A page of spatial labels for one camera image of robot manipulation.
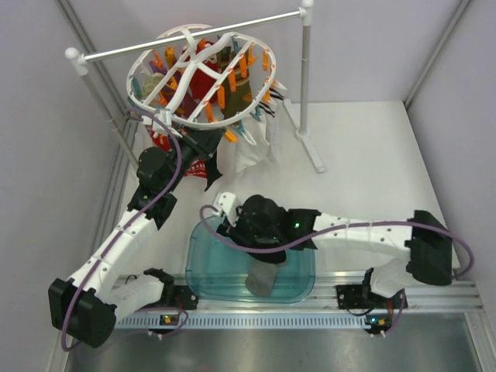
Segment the white oval clip hanger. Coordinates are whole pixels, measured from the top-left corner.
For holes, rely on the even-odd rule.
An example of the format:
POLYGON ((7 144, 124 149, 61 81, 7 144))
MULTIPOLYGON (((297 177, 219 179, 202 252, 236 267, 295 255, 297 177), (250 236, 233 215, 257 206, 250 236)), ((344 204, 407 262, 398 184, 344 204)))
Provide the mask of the white oval clip hanger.
POLYGON ((276 59, 262 40, 235 31, 187 24, 166 31, 131 66, 129 103, 173 124, 196 129, 234 126, 272 115, 286 89, 276 59))

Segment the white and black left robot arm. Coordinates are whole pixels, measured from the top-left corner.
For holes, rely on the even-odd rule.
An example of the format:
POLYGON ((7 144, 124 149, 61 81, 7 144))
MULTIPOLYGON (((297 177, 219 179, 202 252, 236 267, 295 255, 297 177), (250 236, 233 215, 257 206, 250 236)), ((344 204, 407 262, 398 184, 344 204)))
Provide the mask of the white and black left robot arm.
POLYGON ((71 350, 68 336, 99 348, 126 316, 153 303, 159 308, 173 303, 174 279, 161 269, 147 269, 121 287, 115 283, 170 217, 177 203, 173 191, 193 163, 201 160, 214 173, 209 184, 219 178, 216 151, 223 134, 223 129, 184 129, 170 138, 169 150, 152 146, 139 155, 139 185, 117 226, 68 279, 57 278, 48 288, 51 322, 62 332, 64 351, 71 350))

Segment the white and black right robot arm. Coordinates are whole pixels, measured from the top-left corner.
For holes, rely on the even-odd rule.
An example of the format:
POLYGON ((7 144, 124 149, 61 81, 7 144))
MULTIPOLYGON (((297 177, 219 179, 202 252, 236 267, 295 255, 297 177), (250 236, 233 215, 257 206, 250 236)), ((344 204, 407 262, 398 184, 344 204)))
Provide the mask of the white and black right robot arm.
POLYGON ((388 262, 370 267, 361 296, 380 307, 399 291, 425 284, 452 284, 452 244, 448 230, 431 213, 416 210, 410 219, 369 222, 308 208, 284 208, 262 195, 240 201, 223 192, 214 200, 222 222, 215 232, 234 249, 266 264, 283 264, 293 250, 350 250, 379 253, 388 262))

